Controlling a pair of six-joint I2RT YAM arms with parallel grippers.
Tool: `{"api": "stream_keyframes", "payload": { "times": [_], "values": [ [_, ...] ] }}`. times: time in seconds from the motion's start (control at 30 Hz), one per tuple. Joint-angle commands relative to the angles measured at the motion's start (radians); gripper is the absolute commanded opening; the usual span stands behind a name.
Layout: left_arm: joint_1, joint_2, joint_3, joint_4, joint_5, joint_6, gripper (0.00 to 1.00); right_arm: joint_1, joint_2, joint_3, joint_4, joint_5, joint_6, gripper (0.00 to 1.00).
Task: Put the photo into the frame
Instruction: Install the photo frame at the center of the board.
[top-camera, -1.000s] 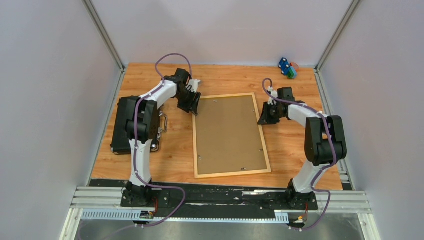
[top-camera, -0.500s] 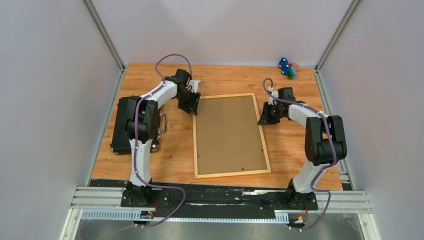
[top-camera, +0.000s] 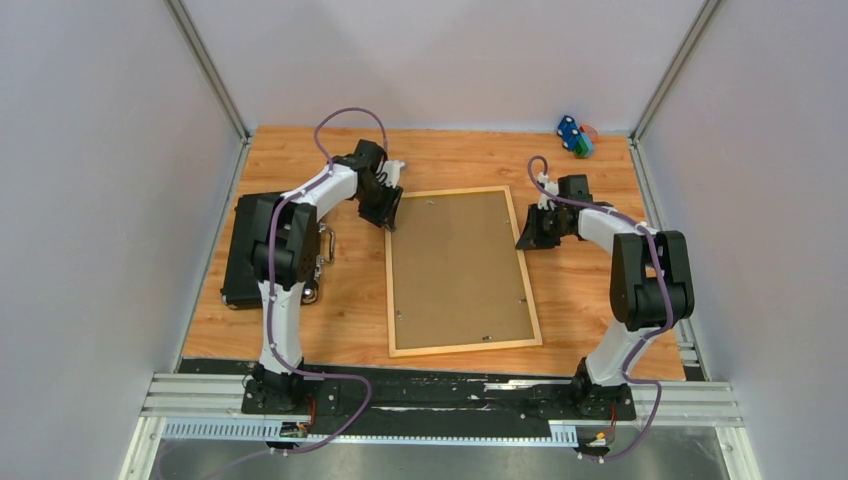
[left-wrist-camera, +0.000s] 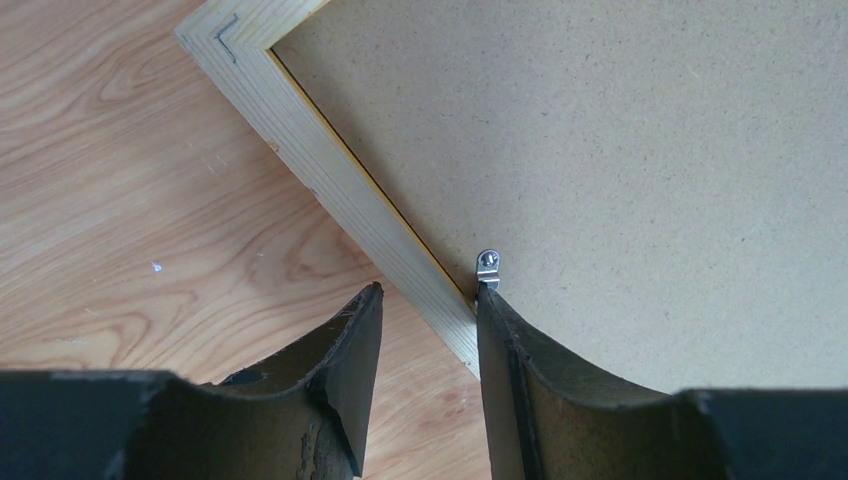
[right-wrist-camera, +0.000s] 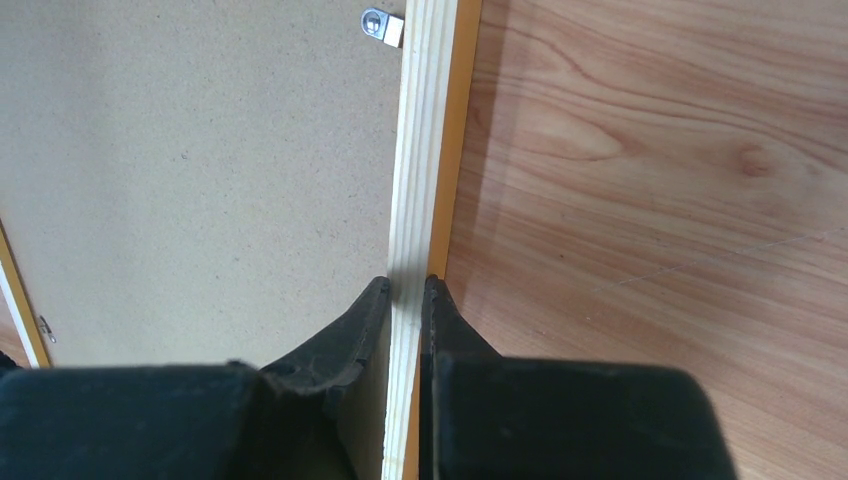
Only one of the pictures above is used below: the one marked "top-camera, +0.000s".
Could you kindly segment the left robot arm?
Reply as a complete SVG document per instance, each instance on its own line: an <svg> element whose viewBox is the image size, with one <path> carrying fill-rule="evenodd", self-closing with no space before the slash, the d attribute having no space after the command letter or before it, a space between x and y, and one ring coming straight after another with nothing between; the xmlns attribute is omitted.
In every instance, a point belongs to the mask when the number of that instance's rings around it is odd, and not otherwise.
<svg viewBox="0 0 848 480"><path fill-rule="evenodd" d="M355 200L361 218L395 231L402 168L386 146L361 139L352 153L332 157L303 185L258 201L250 260L263 302L263 346L246 393L261 407L293 413L306 400L300 309L317 269L320 220Z"/></svg>

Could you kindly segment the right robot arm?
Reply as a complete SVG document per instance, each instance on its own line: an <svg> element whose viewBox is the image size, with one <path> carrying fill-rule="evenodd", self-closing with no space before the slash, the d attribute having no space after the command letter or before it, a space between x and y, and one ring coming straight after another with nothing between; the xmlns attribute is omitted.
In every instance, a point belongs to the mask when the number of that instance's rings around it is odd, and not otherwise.
<svg viewBox="0 0 848 480"><path fill-rule="evenodd" d="M604 418L623 410L632 367L654 340L691 316L695 295L685 236L647 227L596 202L584 175L531 178L540 191L529 205L519 250L552 249L566 236L596 244L611 259L613 319L598 346L578 364L569 401L577 414Z"/></svg>

